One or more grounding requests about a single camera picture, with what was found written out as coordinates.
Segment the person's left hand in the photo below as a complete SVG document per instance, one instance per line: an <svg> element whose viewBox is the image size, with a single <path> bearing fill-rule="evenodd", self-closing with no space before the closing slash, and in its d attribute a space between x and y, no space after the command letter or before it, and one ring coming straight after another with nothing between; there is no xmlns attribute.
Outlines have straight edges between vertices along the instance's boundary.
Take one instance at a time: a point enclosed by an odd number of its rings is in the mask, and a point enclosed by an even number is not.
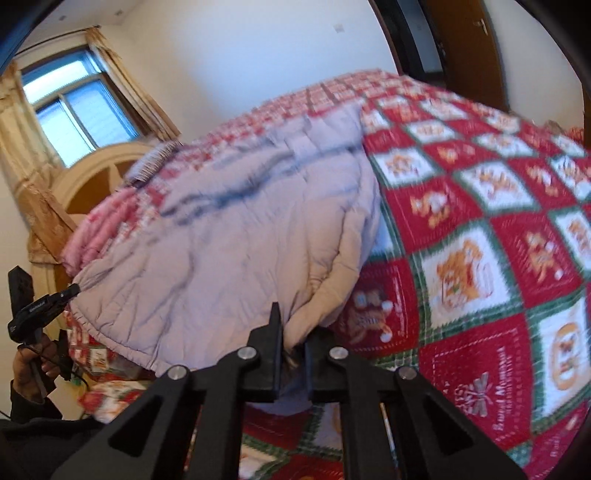
<svg viewBox="0 0 591 480"><path fill-rule="evenodd" d="M40 370L48 379L54 380L60 374L57 346L43 333L41 342L27 346L19 346L13 360L13 389L27 401L41 404L44 395L37 384L31 367L34 360L41 355Z"/></svg>

